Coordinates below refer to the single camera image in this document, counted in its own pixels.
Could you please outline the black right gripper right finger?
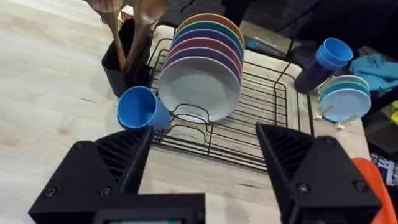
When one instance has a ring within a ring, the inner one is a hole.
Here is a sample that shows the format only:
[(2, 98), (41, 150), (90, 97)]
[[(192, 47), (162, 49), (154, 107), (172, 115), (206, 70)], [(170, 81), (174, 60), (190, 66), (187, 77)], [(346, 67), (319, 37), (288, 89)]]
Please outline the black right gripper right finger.
[(256, 123), (282, 223), (371, 223), (382, 203), (331, 136)]

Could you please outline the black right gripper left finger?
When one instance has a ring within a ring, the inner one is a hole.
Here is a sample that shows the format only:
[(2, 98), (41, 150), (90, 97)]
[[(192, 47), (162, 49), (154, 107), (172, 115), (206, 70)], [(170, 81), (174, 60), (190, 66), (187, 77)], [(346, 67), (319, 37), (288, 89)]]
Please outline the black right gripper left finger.
[(76, 142), (28, 214), (35, 223), (92, 223), (102, 210), (135, 208), (153, 135), (146, 127)]

